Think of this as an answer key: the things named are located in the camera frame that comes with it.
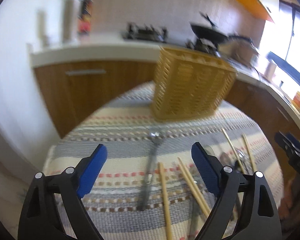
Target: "table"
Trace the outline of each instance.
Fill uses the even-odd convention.
[[[46,175],[57,174],[69,166],[76,166],[99,143],[107,147],[108,159],[91,193],[82,199],[104,239],[166,239],[158,171],[147,209],[137,210],[146,163],[153,147],[148,136],[154,130],[160,131],[164,137],[158,147],[157,161],[163,162],[167,171],[173,239],[194,238],[206,219],[178,169],[177,157],[189,167],[212,208],[215,198],[207,192],[191,159],[190,149],[193,143],[200,142],[202,146],[210,146],[216,157],[225,152],[233,158],[221,128],[227,131],[234,147],[245,154],[242,133],[247,135],[256,165],[264,173],[279,204],[283,192],[282,172],[271,145],[252,119],[223,101],[215,114],[208,118],[158,123],[149,109],[153,89],[153,83],[143,84],[97,110],[50,149],[45,163]],[[60,196],[56,199],[65,230],[74,236],[62,199]],[[229,222],[225,235],[231,234],[234,225],[235,220]]]

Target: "cabinet handle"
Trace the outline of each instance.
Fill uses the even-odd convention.
[[[67,76],[100,75],[100,74],[106,74],[106,71],[102,68],[66,71]]]
[[[283,117],[284,117],[287,121],[289,121],[288,117],[286,117],[286,115],[282,112],[282,110],[281,110],[279,107],[277,107],[277,109],[278,109],[278,111],[283,115]]]

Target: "blue object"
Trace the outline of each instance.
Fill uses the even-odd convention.
[[[79,187],[77,190],[77,195],[79,198],[83,198],[84,195],[90,193],[103,164],[105,164],[107,160],[107,156],[107,148],[103,144],[100,144],[94,150],[87,167],[85,168],[79,179]]]
[[[215,168],[212,166],[213,164],[210,161],[213,158],[215,158],[220,164],[219,160],[215,156],[208,155],[198,142],[193,144],[191,147],[191,157],[201,175],[201,178],[203,179],[204,184],[207,187],[207,190],[210,193],[213,193],[215,197],[218,197],[220,193],[220,188],[219,176],[217,172],[220,173],[220,170],[216,171]]]

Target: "chopstick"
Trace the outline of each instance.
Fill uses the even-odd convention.
[[[166,187],[166,175],[164,172],[163,163],[159,163],[159,171],[160,171],[160,178],[161,178],[161,187],[162,187],[162,197],[163,197],[163,205],[164,205],[164,217],[166,219],[166,234],[167,240],[172,240],[172,233],[171,233],[171,217],[169,211],[169,200],[168,200],[168,192]]]
[[[244,143],[246,144],[246,147],[247,147],[247,152],[248,152],[249,157],[250,157],[252,170],[253,170],[253,172],[256,172],[258,170],[258,168],[256,166],[256,163],[254,162],[254,157],[252,155],[252,152],[251,152],[251,149],[250,149],[250,144],[248,142],[247,136],[243,133],[242,137],[243,137]]]
[[[190,174],[188,168],[186,168],[186,166],[183,164],[182,160],[179,157],[178,157],[178,161],[180,163],[179,166],[180,166],[182,175],[185,178],[185,180],[192,192],[192,195],[194,196],[195,200],[199,204],[199,206],[202,210],[202,213],[206,217],[208,217],[211,210],[210,210],[206,200],[204,199],[202,193],[200,192],[200,189],[198,188],[197,184],[194,183],[194,179],[193,179],[192,175]]]
[[[232,142],[230,141],[230,138],[229,138],[228,134],[226,133],[226,131],[223,128],[221,128],[221,130],[222,130],[223,134],[225,135],[225,137],[227,138],[228,143],[230,144],[230,147],[231,147],[232,151],[234,152],[234,156],[236,157],[236,159],[237,159],[237,161],[239,163],[239,166],[240,166],[240,169],[241,169],[242,173],[244,173],[245,169],[244,169],[244,167],[242,165],[242,162],[241,162],[241,160],[240,160],[240,158],[239,158],[239,156],[237,154],[237,151],[235,150]]]

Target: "yellow plastic basket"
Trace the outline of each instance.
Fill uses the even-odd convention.
[[[190,49],[161,48],[154,74],[154,118],[164,122],[212,115],[236,74],[221,58]]]

